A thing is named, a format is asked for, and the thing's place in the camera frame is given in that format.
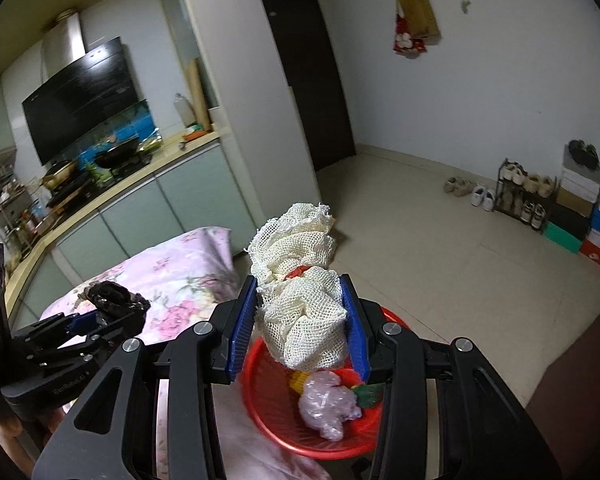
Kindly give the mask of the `left hand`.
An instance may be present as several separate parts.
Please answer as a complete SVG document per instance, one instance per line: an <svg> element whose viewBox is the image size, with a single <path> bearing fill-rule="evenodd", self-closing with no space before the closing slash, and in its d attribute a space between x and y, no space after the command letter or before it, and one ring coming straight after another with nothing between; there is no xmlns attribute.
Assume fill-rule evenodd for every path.
<svg viewBox="0 0 600 480"><path fill-rule="evenodd" d="M66 412L63 408L55 408L44 415L38 416L36 422L25 424L17 415L12 413L0 419L0 445L28 479L31 478L36 459L29 452L30 445L23 445L24 438L28 437L34 441L35 437L38 437L42 441L42 448L45 448L65 417Z"/></svg>

